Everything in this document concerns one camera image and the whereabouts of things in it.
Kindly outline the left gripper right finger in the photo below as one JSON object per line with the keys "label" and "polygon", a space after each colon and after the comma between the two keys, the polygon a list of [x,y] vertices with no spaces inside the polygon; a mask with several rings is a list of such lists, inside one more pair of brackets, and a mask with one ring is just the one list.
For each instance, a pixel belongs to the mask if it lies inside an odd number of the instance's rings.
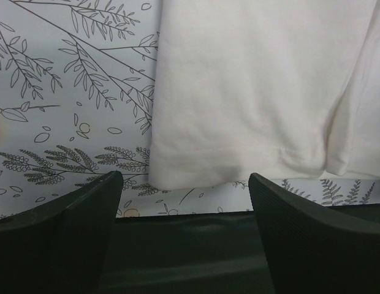
{"label": "left gripper right finger", "polygon": [[248,185],[276,293],[380,293],[380,204],[322,206],[257,173]]}

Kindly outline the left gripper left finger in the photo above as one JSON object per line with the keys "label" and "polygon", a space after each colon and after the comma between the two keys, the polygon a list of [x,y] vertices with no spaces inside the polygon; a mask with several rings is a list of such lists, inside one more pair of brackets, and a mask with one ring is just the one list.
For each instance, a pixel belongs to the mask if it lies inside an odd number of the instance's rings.
{"label": "left gripper left finger", "polygon": [[96,293],[121,198],[111,171],[0,220],[0,293]]}

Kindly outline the white Coca-Cola t-shirt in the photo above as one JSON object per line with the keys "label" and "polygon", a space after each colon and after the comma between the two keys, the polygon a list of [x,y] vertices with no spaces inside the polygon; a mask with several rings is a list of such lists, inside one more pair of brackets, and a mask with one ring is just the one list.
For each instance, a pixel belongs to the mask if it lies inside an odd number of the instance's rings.
{"label": "white Coca-Cola t-shirt", "polygon": [[380,1],[163,1],[148,181],[380,178]]}

